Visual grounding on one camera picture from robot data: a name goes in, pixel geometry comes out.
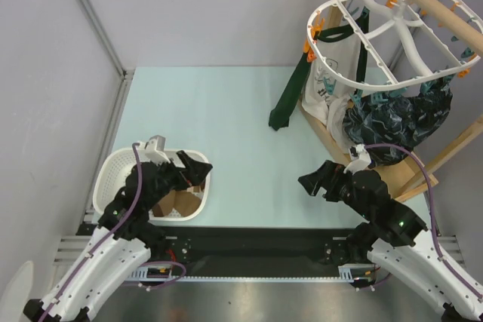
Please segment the brown socks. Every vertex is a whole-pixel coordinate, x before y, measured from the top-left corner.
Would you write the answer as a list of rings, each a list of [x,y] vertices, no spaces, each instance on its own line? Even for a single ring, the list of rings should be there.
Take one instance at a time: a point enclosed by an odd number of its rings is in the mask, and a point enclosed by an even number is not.
[[[172,190],[152,208],[153,216],[193,216],[202,207],[204,191],[204,182],[200,186],[192,186],[186,190]]]

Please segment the white round clip hanger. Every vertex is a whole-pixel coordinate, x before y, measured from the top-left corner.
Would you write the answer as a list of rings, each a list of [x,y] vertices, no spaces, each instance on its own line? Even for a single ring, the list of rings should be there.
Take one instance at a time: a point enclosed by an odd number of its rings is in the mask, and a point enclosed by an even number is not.
[[[466,23],[458,0],[438,0]],[[469,10],[482,21],[482,18]],[[464,77],[475,52],[411,0],[329,0],[306,24],[317,58],[309,82],[329,93],[403,90],[447,75]]]

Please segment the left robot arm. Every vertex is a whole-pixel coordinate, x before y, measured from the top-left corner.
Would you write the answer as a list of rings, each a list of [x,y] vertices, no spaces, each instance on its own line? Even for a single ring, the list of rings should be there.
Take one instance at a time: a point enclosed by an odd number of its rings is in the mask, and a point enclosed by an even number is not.
[[[97,177],[93,203],[100,214],[86,247],[41,299],[30,299],[30,321],[92,321],[106,300],[144,263],[172,260],[165,232],[149,221],[151,209],[170,192],[207,182],[212,165],[197,152],[150,151],[145,144],[113,152]]]

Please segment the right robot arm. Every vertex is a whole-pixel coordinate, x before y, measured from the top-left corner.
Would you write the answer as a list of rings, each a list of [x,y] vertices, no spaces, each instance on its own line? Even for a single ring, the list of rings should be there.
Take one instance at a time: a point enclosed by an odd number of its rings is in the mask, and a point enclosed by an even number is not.
[[[326,161],[299,183],[311,195],[343,202],[364,218],[348,238],[356,262],[381,266],[431,305],[443,321],[480,321],[482,285],[432,239],[426,223],[394,200],[375,170],[351,173]]]

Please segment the dark green sleeve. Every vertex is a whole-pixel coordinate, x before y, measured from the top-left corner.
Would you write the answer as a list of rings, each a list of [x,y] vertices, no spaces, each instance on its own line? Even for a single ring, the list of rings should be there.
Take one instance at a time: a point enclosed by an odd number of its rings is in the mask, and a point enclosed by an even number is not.
[[[303,53],[296,65],[288,83],[285,86],[276,106],[269,113],[269,126],[273,130],[287,127],[297,101],[303,91],[309,76],[311,63],[308,61],[308,53]]]

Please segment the white perforated laundry basket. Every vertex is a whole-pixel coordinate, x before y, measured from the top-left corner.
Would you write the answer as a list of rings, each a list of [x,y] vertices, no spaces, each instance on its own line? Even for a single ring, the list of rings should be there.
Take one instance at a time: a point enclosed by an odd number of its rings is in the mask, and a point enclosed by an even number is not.
[[[97,215],[101,215],[106,206],[114,199],[117,191],[125,186],[125,179],[131,173],[131,169],[136,166],[136,160],[133,150],[129,147],[119,149],[113,152],[103,163],[98,174],[93,196],[92,203]],[[188,217],[154,217],[152,210],[149,212],[150,222],[166,222],[173,224],[175,222],[187,222],[194,219],[199,215],[208,199],[208,192],[210,188],[211,177],[207,178],[207,185],[204,191],[204,197],[202,201],[202,207],[193,216]]]

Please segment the dark patterned garment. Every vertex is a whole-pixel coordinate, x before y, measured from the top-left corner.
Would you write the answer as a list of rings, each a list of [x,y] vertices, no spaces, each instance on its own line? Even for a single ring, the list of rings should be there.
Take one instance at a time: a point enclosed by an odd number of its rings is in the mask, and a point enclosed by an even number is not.
[[[447,75],[420,86],[416,96],[399,95],[375,102],[364,97],[346,111],[342,127],[348,139],[355,144],[388,143],[413,151],[431,136],[447,119],[453,94]]]

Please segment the orange clothespin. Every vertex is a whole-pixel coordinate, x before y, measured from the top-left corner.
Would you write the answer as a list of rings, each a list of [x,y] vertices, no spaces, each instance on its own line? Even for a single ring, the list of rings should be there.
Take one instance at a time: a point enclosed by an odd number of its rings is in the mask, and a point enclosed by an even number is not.
[[[303,52],[306,55],[306,61],[308,63],[313,62],[317,56],[314,54],[313,49],[310,46],[310,42],[305,40],[304,46],[303,46]]]

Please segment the aluminium corner profile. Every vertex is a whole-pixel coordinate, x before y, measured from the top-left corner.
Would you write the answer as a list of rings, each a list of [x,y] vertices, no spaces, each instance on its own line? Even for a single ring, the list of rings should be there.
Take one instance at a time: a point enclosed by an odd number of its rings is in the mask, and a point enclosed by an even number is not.
[[[117,75],[122,79],[131,80],[134,75],[133,69],[126,69],[121,62],[118,52],[115,50],[105,27],[103,26],[91,0],[75,0],[78,4],[80,11],[84,14],[94,36],[100,43],[103,52],[107,56],[111,66],[117,73]]]

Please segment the wooden rod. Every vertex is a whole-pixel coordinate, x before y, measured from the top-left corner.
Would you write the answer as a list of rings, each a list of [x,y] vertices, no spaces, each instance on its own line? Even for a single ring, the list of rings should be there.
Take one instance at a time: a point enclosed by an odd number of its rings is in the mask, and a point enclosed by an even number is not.
[[[429,15],[435,17],[446,28],[452,31],[459,40],[466,44],[480,57],[482,56],[482,34],[458,17],[438,0],[411,0]]]

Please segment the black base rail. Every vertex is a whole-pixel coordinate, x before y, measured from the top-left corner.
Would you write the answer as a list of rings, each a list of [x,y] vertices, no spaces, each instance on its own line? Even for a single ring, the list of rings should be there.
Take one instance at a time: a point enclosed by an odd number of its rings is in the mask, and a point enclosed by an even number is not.
[[[196,278],[334,277],[341,265],[368,258],[351,245],[348,228],[154,226],[151,261],[175,262]]]

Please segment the wooden rack frame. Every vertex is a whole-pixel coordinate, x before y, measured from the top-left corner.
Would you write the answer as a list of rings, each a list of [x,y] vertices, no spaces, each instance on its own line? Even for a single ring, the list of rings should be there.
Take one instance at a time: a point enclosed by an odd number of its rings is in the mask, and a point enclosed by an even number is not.
[[[461,8],[469,18],[473,21],[472,26],[477,32],[482,34],[482,21],[472,13],[467,6],[460,0],[457,1],[457,6]],[[474,66],[481,57],[475,54],[470,60],[462,65],[462,72],[467,73],[469,67]],[[337,145],[336,141],[317,118],[310,115],[302,104],[302,98],[299,98],[297,105],[303,113],[310,127],[314,130],[317,137],[320,139],[324,147],[329,152],[330,156],[341,164],[347,165],[350,162],[348,154]],[[479,116],[472,124],[470,124],[458,137],[446,146],[437,156],[435,156],[426,166],[425,171],[429,174],[430,185],[435,186],[438,180],[433,176],[440,167],[446,164],[452,157],[454,157],[464,147],[468,146],[477,136],[482,134],[482,117]],[[412,153],[406,157],[405,160],[393,166],[376,167],[382,180],[388,185],[389,192],[392,196],[400,202],[409,200],[410,198],[425,192],[428,189],[424,181],[423,172],[417,166],[420,159],[416,154]]]

